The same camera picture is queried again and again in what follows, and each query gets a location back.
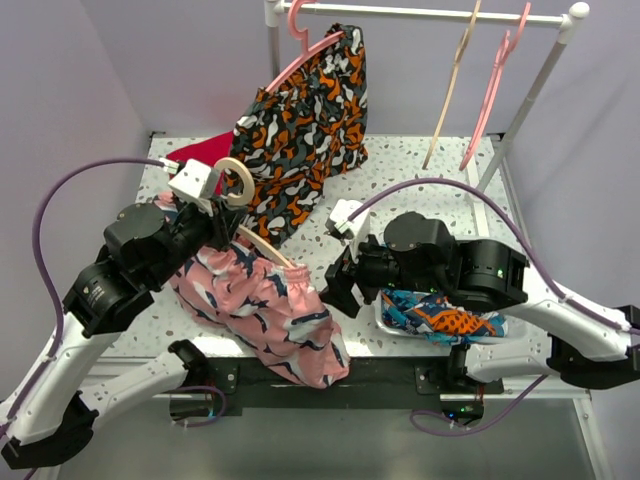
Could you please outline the pink navy patterned shorts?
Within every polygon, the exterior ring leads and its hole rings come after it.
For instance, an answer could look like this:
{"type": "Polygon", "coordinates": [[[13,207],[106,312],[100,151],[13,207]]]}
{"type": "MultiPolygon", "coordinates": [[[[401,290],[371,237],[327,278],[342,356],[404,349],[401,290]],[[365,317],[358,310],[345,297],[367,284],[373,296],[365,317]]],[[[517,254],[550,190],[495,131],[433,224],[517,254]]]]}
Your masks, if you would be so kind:
{"type": "Polygon", "coordinates": [[[201,248],[169,284],[195,321],[225,328],[282,378],[325,389],[348,376],[340,326],[306,266],[279,266],[236,237],[201,248]]]}

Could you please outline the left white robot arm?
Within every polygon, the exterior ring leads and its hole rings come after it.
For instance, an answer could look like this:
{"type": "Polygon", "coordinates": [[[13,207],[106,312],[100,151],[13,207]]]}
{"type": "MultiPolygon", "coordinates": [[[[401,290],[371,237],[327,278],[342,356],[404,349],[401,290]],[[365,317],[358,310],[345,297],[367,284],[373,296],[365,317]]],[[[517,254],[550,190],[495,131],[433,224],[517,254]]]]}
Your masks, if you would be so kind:
{"type": "Polygon", "coordinates": [[[153,302],[154,293],[204,246],[227,247],[247,210],[216,199],[210,211],[183,202],[170,214],[132,204],[104,230],[96,260],[57,307],[52,338],[28,377],[2,403],[1,450],[12,470],[58,466],[73,458],[108,419],[153,395],[206,389],[210,362],[191,340],[177,340],[149,364],[83,386],[102,354],[153,302]]]}

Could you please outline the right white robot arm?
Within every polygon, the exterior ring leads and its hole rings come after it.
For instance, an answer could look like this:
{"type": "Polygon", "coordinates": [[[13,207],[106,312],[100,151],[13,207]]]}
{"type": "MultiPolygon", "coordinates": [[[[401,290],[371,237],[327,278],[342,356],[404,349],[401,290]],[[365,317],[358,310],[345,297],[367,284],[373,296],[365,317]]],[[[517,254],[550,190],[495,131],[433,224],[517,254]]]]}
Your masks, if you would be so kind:
{"type": "Polygon", "coordinates": [[[561,293],[531,255],[491,239],[458,240],[415,212],[393,219],[381,237],[367,222],[345,237],[322,301],[348,317],[373,305],[385,328],[449,347],[445,379],[456,392],[520,375],[591,390],[639,377],[638,310],[561,293]]]}

